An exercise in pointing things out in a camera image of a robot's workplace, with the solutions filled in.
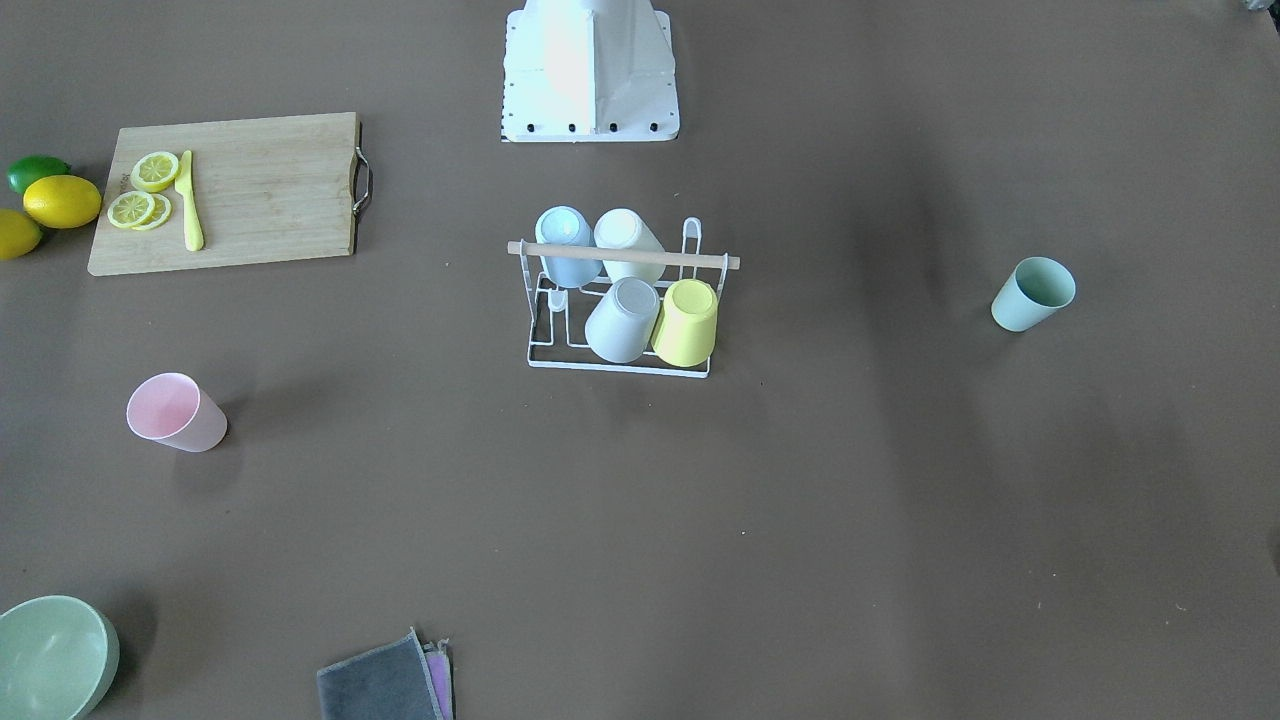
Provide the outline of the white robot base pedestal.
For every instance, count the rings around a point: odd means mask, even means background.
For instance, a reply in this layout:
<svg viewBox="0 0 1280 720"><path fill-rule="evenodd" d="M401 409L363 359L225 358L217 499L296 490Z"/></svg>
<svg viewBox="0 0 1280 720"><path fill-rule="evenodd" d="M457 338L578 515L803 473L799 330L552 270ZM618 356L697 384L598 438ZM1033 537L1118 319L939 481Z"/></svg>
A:
<svg viewBox="0 0 1280 720"><path fill-rule="evenodd" d="M678 137L671 19L649 1L527 1L506 19L509 143Z"/></svg>

